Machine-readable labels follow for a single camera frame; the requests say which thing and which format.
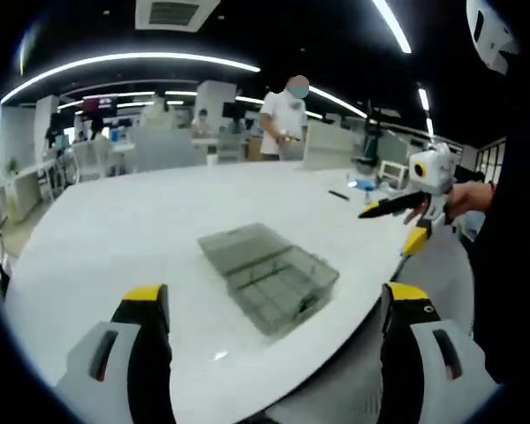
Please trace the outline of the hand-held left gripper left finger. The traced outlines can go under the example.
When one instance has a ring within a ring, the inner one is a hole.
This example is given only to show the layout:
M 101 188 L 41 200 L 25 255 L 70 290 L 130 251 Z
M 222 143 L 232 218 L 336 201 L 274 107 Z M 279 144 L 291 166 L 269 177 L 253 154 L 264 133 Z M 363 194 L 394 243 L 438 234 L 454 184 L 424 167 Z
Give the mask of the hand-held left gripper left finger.
M 132 289 L 70 350 L 56 394 L 84 423 L 174 423 L 169 334 L 168 287 Z

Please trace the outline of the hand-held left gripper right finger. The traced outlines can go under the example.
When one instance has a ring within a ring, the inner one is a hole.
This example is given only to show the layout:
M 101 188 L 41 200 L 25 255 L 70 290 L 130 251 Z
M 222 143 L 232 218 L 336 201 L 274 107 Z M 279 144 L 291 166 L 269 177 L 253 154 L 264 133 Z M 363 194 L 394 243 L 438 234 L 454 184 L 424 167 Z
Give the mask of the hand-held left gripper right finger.
M 382 423 L 467 423 L 498 392 L 484 351 L 430 297 L 382 287 Z

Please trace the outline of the person's right hand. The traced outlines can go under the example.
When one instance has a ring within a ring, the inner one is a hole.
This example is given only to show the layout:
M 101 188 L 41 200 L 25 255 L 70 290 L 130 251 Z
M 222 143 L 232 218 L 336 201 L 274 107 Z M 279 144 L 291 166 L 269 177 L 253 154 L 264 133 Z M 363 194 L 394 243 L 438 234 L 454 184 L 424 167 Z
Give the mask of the person's right hand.
M 486 213 L 495 191 L 496 186 L 493 183 L 455 184 L 448 194 L 447 216 L 453 219 L 470 211 Z

